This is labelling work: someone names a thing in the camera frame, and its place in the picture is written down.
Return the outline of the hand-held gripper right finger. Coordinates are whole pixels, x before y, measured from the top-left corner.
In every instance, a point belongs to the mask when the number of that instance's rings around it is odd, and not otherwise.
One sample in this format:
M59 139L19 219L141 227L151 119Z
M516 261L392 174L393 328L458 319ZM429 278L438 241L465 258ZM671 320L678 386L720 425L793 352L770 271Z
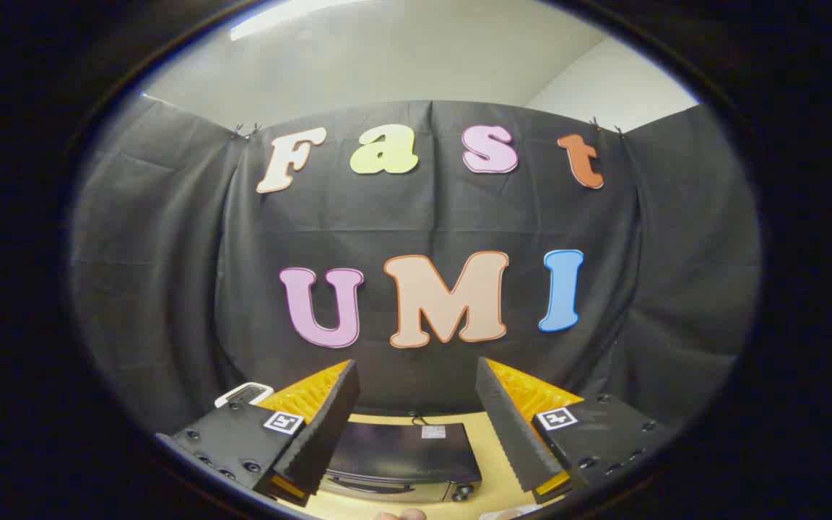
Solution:
M604 493L675 434L610 393L578 396L486 357L475 388L519 486L540 504Z

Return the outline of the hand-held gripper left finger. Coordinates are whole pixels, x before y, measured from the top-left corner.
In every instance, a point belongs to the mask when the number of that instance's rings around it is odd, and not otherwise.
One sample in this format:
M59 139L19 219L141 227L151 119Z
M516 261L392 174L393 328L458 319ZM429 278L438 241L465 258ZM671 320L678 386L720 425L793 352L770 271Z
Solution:
M346 360L281 391L243 383L203 417L156 438L249 501L303 507L317 493L359 393L357 363Z

